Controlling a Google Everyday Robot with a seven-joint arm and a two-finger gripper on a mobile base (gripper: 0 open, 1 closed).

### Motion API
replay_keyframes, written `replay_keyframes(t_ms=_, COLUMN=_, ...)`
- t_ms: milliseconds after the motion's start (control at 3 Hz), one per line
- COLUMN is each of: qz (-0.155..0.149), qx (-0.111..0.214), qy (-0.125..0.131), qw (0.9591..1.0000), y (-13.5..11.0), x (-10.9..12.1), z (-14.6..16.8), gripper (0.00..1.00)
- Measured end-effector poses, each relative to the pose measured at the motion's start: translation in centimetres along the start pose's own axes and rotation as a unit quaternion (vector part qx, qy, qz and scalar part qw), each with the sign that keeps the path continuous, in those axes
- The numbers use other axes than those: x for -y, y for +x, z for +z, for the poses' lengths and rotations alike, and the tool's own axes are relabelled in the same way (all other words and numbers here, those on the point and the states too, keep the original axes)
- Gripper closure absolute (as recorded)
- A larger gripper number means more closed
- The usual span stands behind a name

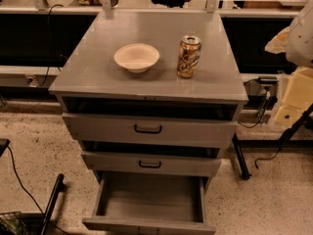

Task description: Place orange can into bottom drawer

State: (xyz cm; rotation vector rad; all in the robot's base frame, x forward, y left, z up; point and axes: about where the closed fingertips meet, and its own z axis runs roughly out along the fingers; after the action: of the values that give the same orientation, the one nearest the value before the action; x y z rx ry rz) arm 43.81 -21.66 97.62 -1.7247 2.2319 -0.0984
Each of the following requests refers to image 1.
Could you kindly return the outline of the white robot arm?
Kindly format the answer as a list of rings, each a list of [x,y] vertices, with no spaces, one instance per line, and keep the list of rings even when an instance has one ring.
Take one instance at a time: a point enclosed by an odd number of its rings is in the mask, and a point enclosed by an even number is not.
[[[313,104],[313,1],[310,0],[291,24],[281,30],[265,46],[273,54],[285,53],[296,65],[288,77],[288,84],[274,122],[292,126]]]

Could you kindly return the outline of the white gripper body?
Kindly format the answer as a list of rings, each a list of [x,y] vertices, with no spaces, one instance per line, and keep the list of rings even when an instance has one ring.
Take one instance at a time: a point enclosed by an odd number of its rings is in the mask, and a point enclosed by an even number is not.
[[[288,78],[282,100],[287,112],[304,112],[313,104],[313,69],[298,67]]]

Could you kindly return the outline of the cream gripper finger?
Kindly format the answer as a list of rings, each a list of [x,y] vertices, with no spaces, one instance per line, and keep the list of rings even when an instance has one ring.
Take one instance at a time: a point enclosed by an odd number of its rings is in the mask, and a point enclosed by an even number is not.
[[[301,116],[302,110],[289,105],[281,105],[274,115],[274,122],[285,127],[291,127]]]

